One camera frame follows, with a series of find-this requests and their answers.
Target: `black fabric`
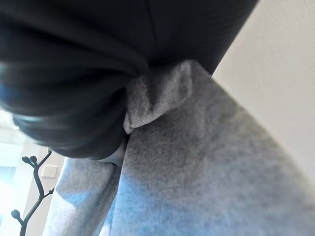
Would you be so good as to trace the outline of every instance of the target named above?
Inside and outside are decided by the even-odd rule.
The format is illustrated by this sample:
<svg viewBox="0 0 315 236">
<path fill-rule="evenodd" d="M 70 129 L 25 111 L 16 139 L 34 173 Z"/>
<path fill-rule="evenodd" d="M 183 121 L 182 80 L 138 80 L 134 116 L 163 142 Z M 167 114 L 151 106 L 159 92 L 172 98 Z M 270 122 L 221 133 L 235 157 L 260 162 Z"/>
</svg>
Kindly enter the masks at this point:
<svg viewBox="0 0 315 236">
<path fill-rule="evenodd" d="M 37 143 L 112 154 L 130 79 L 185 59 L 213 73 L 257 0 L 0 3 L 0 104 Z"/>
</svg>

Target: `coat rack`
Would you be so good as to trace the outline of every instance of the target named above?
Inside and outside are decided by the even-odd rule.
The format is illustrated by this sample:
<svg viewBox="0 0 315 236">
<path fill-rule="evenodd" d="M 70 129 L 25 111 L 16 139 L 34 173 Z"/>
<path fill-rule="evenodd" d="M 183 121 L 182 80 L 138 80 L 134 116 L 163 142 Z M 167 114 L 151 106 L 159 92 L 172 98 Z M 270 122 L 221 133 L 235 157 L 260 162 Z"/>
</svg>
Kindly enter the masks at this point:
<svg viewBox="0 0 315 236">
<path fill-rule="evenodd" d="M 54 193 L 54 188 L 52 188 L 51 190 L 49 190 L 49 192 L 47 194 L 44 194 L 43 185 L 42 185 L 40 178 L 39 178 L 39 175 L 38 175 L 39 168 L 44 164 L 44 162 L 48 159 L 48 157 L 51 155 L 51 153 L 52 153 L 52 151 L 50 149 L 48 149 L 46 156 L 39 163 L 37 163 L 36 156 L 31 156 L 30 158 L 28 158 L 26 156 L 22 157 L 22 160 L 25 163 L 31 165 L 34 168 L 33 175 L 34 175 L 34 179 L 35 179 L 38 191 L 39 191 L 39 197 L 38 197 L 38 200 L 36 201 L 36 203 L 34 204 L 34 206 L 32 207 L 32 209 L 26 215 L 24 220 L 21 219 L 20 212 L 18 210 L 14 210 L 11 212 L 12 217 L 14 219 L 17 219 L 21 224 L 20 236 L 25 236 L 28 222 L 29 222 L 31 216 L 36 211 L 36 209 L 39 207 L 39 205 L 43 201 L 43 199 L 46 198 L 48 195 Z"/>
</svg>

